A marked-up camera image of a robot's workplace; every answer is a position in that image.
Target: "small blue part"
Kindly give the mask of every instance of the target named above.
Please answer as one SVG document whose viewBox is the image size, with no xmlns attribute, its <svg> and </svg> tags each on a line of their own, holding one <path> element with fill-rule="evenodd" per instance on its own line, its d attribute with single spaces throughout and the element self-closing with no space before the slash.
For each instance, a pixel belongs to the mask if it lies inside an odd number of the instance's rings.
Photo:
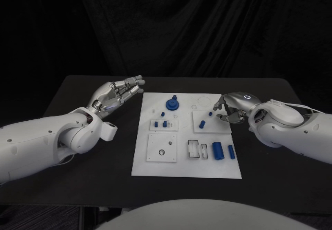
<svg viewBox="0 0 332 230">
<path fill-rule="evenodd" d="M 179 105 L 180 104 L 177 102 L 177 97 L 176 97 L 176 95 L 173 95 L 171 99 L 168 99 L 166 101 L 166 108 L 167 108 L 167 110 L 173 111 L 173 110 L 177 110 Z"/>
<path fill-rule="evenodd" d="M 199 128 L 203 128 L 205 121 L 200 121 Z"/>
<path fill-rule="evenodd" d="M 212 143 L 212 148 L 213 148 L 213 154 L 215 154 L 215 159 L 222 160 L 225 158 L 223 152 L 222 152 L 222 147 L 219 142 Z"/>
<path fill-rule="evenodd" d="M 235 154 L 233 154 L 232 145 L 228 146 L 228 151 L 229 151 L 231 159 L 233 160 L 235 159 Z"/>
</svg>

